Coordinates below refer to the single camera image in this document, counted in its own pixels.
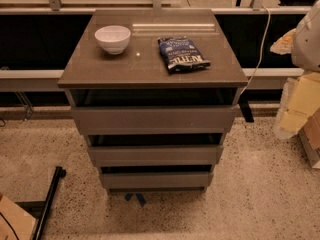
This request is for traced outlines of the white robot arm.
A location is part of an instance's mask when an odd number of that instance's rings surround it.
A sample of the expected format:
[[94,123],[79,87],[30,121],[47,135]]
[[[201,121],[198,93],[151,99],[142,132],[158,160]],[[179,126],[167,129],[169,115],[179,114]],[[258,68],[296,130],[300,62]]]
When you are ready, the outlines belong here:
[[292,63],[303,70],[300,77],[288,78],[284,84],[273,126],[277,138],[289,139],[320,108],[320,1],[270,50],[281,55],[291,54]]

